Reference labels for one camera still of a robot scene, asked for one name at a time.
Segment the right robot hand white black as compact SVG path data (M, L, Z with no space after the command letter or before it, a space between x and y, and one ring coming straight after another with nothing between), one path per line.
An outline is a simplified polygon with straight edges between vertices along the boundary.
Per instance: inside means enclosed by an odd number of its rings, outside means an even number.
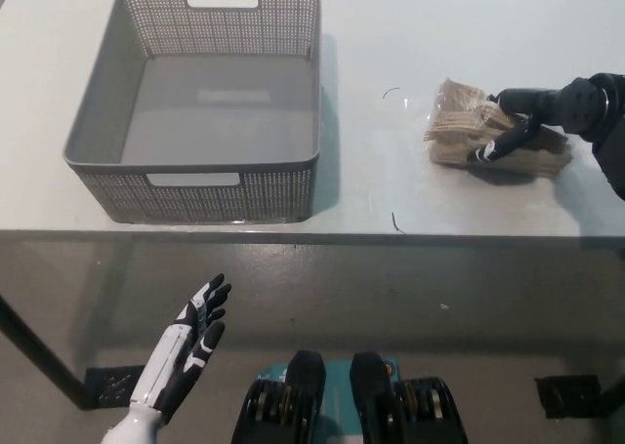
M526 145L544 126L593 141L612 127L623 112L624 77L597 73L578 77L559 90L509 88L495 102L521 121L496 139L468 153L470 163L497 161Z

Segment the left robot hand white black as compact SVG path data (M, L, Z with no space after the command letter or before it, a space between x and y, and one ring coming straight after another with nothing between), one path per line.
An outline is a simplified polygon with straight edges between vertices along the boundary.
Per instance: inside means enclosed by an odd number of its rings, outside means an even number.
M133 404L171 421L197 383L224 331L231 284L220 273L202 286L165 329L131 395Z

